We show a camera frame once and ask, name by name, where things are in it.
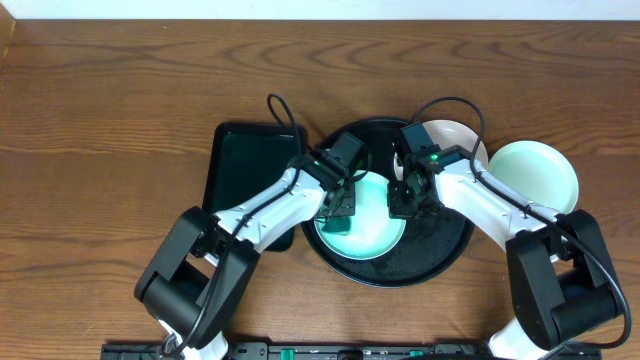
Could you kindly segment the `mint plate with green stain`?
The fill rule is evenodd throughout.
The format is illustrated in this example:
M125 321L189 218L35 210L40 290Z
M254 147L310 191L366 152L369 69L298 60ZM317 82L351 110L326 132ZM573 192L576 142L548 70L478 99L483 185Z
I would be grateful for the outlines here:
M489 172L530 200L560 213L570 213L577 204L577 174L567 158L547 144L510 143L489 160Z

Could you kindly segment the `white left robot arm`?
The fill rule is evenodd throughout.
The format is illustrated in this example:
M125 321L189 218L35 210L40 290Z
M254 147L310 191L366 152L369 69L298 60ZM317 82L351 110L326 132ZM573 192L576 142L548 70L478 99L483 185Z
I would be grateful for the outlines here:
M175 222L138 280L134 296L168 329L164 359L223 357L222 331L264 252L281 235L338 207L366 160L348 132L295 158L251 199L213 215L199 207Z

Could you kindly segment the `green scrub sponge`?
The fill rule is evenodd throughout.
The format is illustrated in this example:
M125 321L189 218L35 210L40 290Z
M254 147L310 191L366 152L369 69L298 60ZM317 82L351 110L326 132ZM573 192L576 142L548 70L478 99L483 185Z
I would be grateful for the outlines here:
M327 217L320 226L320 230L326 234L346 236L351 231L352 221L349 216Z

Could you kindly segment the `white pinkish plate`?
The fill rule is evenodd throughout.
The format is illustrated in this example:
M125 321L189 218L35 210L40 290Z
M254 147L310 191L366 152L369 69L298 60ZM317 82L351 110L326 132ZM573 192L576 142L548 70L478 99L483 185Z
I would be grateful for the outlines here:
M446 149L453 145L460 145L468 151L473 150L478 135L466 125L445 119L430 120L422 123L432 141L439 145L441 149ZM485 145L481 142L476 153L484 168L488 167L489 157ZM402 161L399 153L394 153L393 169L397 180L403 180Z

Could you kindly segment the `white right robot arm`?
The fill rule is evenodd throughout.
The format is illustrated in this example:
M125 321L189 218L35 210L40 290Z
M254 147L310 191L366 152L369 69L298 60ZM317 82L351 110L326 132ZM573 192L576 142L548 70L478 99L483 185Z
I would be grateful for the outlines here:
M514 319L488 340L502 359L552 359L603 344L577 336L617 317L630 335L629 303L621 291L595 219L529 200L488 173L473 152L441 149L421 124L401 128L394 147L403 168L389 190L390 214L419 217L450 209L472 222L506 253Z

